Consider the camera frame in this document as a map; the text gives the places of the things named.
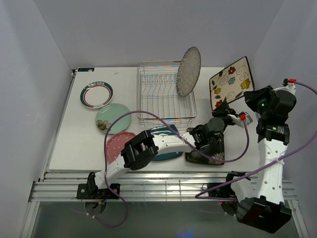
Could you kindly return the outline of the wire dish rack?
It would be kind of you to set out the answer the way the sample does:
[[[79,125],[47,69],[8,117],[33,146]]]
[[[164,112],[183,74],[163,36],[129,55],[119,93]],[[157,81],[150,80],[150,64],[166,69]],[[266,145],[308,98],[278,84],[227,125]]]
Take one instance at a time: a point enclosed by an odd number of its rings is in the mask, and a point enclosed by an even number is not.
[[[176,88],[180,61],[144,61],[137,67],[137,110],[166,123],[188,125],[197,116],[194,92],[186,97]]]

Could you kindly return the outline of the cream floral square plate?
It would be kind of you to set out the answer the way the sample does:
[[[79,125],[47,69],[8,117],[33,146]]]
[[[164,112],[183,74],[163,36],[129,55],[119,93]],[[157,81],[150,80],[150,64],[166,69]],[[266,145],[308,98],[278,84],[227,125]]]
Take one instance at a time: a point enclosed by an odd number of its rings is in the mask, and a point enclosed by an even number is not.
[[[255,89],[248,58],[246,56],[212,76],[209,80],[211,109],[215,110],[223,102],[231,103]]]

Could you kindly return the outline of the black floral square plate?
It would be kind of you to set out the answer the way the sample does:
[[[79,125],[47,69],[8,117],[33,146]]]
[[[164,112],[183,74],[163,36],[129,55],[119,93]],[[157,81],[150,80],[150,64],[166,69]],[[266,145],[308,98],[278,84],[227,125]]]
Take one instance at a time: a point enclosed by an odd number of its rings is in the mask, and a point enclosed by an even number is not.
[[[203,154],[209,157],[216,157],[219,161],[208,159],[198,153],[196,150],[192,150],[189,153],[185,153],[185,160],[189,163],[199,164],[199,165],[223,165],[225,160],[225,149],[224,149],[224,134],[223,132],[212,134],[211,137],[207,137],[205,133],[202,132],[203,125],[198,125],[196,127],[190,127],[187,129],[195,139],[196,148]]]

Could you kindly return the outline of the speckled round plate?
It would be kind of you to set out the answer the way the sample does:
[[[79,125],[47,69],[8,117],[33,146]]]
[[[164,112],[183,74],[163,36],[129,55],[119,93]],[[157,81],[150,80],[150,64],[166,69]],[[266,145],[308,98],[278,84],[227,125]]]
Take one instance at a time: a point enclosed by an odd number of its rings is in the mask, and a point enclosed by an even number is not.
[[[186,97],[193,91],[200,71],[200,51],[197,47],[190,47],[182,57],[176,76],[176,89],[180,97]]]

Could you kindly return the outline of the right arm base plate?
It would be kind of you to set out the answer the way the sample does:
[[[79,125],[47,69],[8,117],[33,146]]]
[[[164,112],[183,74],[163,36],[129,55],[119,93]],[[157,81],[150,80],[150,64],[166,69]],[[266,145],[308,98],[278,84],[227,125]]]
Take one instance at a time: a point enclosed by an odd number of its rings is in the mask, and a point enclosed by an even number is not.
[[[212,187],[220,185],[220,182],[209,182],[204,183],[201,187],[202,191],[210,189]],[[234,198],[236,199],[235,192],[231,189],[230,185],[223,186],[221,188],[217,188],[213,191],[208,192],[209,197],[219,197],[219,198]]]

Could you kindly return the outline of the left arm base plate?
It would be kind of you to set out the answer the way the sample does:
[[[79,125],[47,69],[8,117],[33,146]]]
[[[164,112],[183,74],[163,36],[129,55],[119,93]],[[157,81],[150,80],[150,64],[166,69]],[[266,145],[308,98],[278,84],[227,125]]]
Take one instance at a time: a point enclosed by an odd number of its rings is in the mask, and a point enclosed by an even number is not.
[[[98,189],[94,193],[90,193],[89,187],[87,183],[81,183],[78,185],[76,199],[81,200],[92,200],[92,199],[118,199],[116,195],[114,195],[108,188],[106,189]]]

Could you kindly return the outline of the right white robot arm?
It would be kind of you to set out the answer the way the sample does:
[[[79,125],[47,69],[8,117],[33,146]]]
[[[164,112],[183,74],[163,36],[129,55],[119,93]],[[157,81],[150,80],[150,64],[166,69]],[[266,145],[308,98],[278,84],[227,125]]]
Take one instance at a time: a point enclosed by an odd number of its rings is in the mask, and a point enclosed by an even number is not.
[[[291,209],[284,203],[282,172],[290,129],[286,124],[288,114],[296,105],[296,87],[284,87],[245,92],[245,103],[259,115],[258,135],[259,168],[255,187],[247,178],[231,179],[223,186],[224,192],[238,200],[236,216],[240,223],[275,233],[292,217]]]

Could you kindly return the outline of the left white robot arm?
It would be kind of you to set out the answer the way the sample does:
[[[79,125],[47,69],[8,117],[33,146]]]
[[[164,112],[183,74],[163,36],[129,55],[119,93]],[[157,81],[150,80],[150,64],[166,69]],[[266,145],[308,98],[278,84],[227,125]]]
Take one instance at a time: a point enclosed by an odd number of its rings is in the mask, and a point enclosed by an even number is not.
[[[101,172],[91,172],[87,178],[89,198],[114,199],[110,192],[110,184],[128,171],[137,171],[146,167],[154,158],[171,153],[185,153],[189,158],[201,162],[225,163],[224,159],[224,130],[229,125],[244,126],[244,114],[236,114],[224,103],[212,113],[212,118],[205,124],[198,125],[189,132],[181,135],[171,125],[165,129],[170,135],[152,133],[144,130],[130,137],[115,134],[104,143],[106,168]]]

